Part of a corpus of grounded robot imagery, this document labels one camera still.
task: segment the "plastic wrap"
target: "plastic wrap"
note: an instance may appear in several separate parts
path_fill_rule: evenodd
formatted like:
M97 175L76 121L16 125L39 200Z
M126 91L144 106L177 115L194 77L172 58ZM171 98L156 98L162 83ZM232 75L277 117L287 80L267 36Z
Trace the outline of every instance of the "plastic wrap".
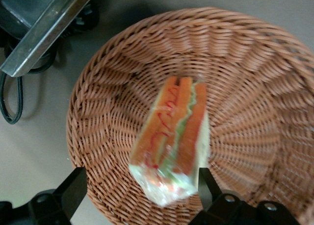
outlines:
M197 193L209 156L206 101L205 83L168 78L132 147L130 172L159 206Z

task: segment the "stainless steel edge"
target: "stainless steel edge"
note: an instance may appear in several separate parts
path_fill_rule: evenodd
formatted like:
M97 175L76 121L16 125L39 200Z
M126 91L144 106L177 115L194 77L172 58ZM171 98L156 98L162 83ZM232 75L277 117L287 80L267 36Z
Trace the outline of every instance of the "stainless steel edge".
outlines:
M12 77L25 75L89 0L53 0L0 70Z

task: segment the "table surface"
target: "table surface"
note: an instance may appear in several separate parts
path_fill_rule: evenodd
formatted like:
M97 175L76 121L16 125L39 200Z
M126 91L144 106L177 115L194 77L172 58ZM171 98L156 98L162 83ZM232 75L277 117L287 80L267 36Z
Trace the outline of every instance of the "table surface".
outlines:
M15 207L39 191L56 188L73 170L65 122L73 86L91 56L112 36L147 16L188 7L215 6L279 25L314 51L313 0L95 0L101 20L92 31L63 40L54 65L24 77L24 111L9 125L0 116L0 200ZM0 64L3 63L0 50ZM15 110L15 81L6 98ZM74 225L110 224L86 197L72 218Z

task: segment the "wicker basket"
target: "wicker basket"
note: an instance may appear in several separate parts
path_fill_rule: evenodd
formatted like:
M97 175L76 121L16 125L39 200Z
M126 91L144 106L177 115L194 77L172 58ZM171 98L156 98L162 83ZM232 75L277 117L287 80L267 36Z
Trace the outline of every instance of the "wicker basket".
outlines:
M210 169L256 205L275 200L314 222L314 56L259 19L217 8L168 12L109 40L72 93L67 139L88 195L114 224L187 224L197 195L160 208L128 170L130 148L165 79L207 82Z

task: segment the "red sauce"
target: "red sauce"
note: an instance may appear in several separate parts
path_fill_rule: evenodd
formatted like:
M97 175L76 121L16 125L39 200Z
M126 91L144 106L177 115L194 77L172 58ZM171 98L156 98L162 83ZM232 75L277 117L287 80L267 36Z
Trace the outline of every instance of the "red sauce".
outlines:
M165 112L157 112L157 116L161 122L161 124L168 130L170 131L170 126L168 126L166 124L166 122L164 121L164 118L163 116L166 116L167 117L171 117L172 116L172 113L173 113L173 110L174 110L174 107L176 106L176 103L177 103L177 97L178 97L178 87L177 86L174 86L172 88L169 88L167 90L170 95L169 95L169 100L167 100L165 102L165 105L169 108L169 112L165 113ZM169 133L165 132L165 131L159 131L159 132L155 132L151 139L150 139L150 147L149 147L149 153L146 154L146 159L145 159L145 164L146 166L150 167L150 168L154 168L154 169L158 169L158 165L154 164L154 165L151 165L151 162L149 160L149 157L151 156L150 152L156 147L155 146L155 140L156 140L156 137L157 136L160 136L160 135L164 135L166 137L169 137Z

